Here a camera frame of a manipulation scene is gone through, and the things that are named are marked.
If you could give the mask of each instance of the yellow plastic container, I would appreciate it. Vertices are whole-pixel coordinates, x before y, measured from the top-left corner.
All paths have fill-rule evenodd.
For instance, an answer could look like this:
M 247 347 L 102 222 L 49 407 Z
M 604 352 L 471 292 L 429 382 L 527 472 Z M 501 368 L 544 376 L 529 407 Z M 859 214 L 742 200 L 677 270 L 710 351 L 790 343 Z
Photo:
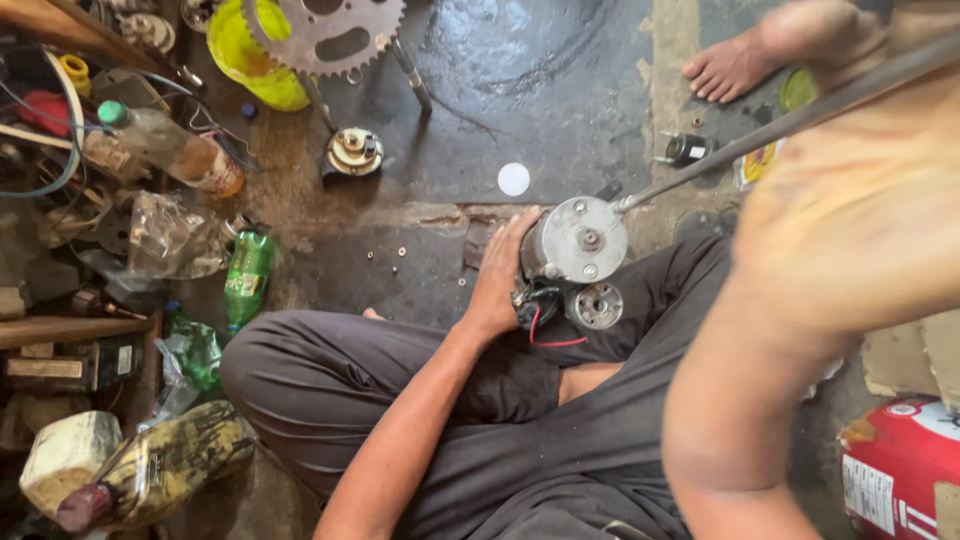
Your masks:
M 269 0 L 257 0 L 256 4 L 267 36 L 290 36 L 290 25 L 277 4 Z M 297 76 L 263 52 L 247 31 L 240 0 L 220 5 L 210 19 L 206 45 L 220 69 L 268 107 L 290 111 L 310 104 Z

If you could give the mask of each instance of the forearm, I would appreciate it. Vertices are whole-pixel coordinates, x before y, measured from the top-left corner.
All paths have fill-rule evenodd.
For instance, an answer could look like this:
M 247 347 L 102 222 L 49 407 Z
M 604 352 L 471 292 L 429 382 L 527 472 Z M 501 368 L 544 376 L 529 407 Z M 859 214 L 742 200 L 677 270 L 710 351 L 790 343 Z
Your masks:
M 341 477 L 315 539 L 389 538 L 490 338 L 458 323 L 387 409 Z
M 667 397 L 664 467 L 694 534 L 704 538 L 721 529 L 696 529 L 712 503 L 721 508 L 731 495 L 753 494 L 750 501 L 769 504 L 788 493 L 793 410 L 848 343 L 779 318 L 757 297 L 731 275 Z M 775 508 L 802 517 L 792 498 L 776 500 Z

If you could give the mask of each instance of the green bottle cap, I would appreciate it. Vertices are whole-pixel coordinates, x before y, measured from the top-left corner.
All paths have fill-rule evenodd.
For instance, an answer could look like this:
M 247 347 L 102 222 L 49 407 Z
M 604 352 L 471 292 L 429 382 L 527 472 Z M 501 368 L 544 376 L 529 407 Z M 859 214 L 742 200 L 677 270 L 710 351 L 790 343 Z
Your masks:
M 120 128 L 127 124 L 130 111 L 127 106 L 119 101 L 105 101 L 97 109 L 97 117 L 100 122 L 114 128 Z

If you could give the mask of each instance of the bottle cap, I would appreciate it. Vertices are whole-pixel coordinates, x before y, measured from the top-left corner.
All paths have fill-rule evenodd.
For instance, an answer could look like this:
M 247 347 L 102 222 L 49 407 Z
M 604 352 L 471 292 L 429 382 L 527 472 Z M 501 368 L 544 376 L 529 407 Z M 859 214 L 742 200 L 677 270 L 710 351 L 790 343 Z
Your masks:
M 67 532 L 83 532 L 92 528 L 97 518 L 113 506 L 110 490 L 94 482 L 66 496 L 57 508 L 57 523 Z
M 130 111 L 127 106 L 119 101 L 107 100 L 97 109 L 97 117 L 100 121 L 111 127 L 122 127 L 129 120 Z

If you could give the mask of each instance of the toe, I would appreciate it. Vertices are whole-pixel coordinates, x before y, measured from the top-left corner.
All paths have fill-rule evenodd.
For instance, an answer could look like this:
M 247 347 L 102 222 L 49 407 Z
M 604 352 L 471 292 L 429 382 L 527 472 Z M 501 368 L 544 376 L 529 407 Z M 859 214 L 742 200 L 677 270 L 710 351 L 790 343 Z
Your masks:
M 713 79 L 713 77 L 714 77 L 713 73 L 701 73 L 699 77 L 697 77 L 696 79 L 693 80 L 692 83 L 690 83 L 690 89 L 694 92 L 700 91 L 700 89 L 703 88 L 704 85 L 709 83 L 710 80 Z
M 684 77 L 692 80 L 703 72 L 704 67 L 707 67 L 707 55 L 705 53 L 697 53 L 684 63 L 684 66 L 680 68 L 680 72 L 684 74 Z
M 700 91 L 697 92 L 697 97 L 703 99 L 710 95 L 718 86 L 723 83 L 723 79 L 720 77 L 714 77 L 710 79 L 708 83 L 700 87 Z
M 723 81 L 717 86 L 717 88 L 713 90 L 713 92 L 710 93 L 710 96 L 707 98 L 707 101 L 713 103 L 714 101 L 726 95 L 726 93 L 729 92 L 732 87 L 733 87 L 733 83 L 731 83 L 730 81 Z
M 740 95 L 740 86 L 734 85 L 731 89 L 727 90 L 727 93 L 720 97 L 720 103 L 729 103 L 738 95 Z

